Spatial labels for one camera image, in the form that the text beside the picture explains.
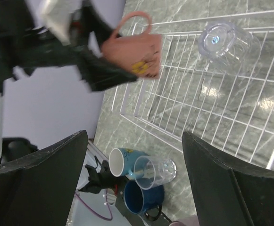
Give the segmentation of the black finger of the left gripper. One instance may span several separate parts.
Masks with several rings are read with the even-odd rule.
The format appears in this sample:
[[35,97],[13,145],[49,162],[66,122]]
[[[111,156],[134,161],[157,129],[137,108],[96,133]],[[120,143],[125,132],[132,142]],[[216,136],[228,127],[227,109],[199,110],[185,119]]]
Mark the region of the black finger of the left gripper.
[[90,50],[77,52],[76,65],[85,80],[94,91],[105,91],[115,86],[135,82],[137,76],[108,62],[98,58]]

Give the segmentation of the clear plastic cup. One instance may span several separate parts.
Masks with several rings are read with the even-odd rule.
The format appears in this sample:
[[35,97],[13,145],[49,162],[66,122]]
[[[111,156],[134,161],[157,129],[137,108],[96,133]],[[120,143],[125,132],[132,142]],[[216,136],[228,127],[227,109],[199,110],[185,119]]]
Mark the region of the clear plastic cup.
[[228,21],[208,23],[198,40],[199,54],[228,75],[252,73],[261,53],[259,39]]

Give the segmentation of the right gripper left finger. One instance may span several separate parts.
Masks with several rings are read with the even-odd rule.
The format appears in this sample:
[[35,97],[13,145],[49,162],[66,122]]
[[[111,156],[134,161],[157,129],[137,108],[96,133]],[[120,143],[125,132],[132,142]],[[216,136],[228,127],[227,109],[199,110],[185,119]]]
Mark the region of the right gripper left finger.
[[64,226],[88,146],[85,130],[0,164],[0,226]]

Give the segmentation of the salmon pink mug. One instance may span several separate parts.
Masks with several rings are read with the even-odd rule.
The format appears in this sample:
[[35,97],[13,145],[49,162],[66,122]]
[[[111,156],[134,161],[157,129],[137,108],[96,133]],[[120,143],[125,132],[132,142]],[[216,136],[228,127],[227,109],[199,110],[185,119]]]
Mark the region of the salmon pink mug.
[[[120,28],[132,17],[147,19],[146,30],[137,35],[117,37]],[[151,33],[149,14],[134,11],[122,18],[111,36],[101,45],[103,57],[139,78],[158,79],[162,57],[162,35]]]

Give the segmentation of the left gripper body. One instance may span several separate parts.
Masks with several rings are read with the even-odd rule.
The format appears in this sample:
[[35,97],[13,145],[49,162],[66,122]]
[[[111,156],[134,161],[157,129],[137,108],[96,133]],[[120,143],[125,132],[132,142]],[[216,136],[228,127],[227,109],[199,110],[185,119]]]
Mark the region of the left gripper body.
[[114,63],[95,56],[88,47],[91,33],[102,46],[113,31],[90,0],[83,0],[77,10],[72,10],[66,0],[46,0],[40,15],[46,31],[37,35],[29,54],[29,68],[75,65],[80,71],[118,70]]

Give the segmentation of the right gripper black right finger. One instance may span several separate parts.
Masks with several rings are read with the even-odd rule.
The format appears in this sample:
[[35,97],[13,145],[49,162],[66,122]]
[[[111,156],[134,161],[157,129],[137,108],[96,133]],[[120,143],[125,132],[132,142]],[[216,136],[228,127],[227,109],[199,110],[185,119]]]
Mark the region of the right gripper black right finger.
[[218,148],[191,132],[183,154],[201,226],[274,226],[274,171]]

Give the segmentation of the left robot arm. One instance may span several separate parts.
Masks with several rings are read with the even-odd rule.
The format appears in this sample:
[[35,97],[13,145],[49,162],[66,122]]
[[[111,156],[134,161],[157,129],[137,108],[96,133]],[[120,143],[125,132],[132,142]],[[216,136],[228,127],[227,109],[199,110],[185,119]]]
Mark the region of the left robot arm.
[[66,21],[69,45],[63,45],[48,29],[35,26],[26,1],[0,0],[0,93],[4,81],[15,78],[15,67],[31,76],[38,68],[75,66],[92,91],[137,80],[136,75],[95,56],[88,48],[92,32],[100,45],[113,32],[89,0],[84,0]]

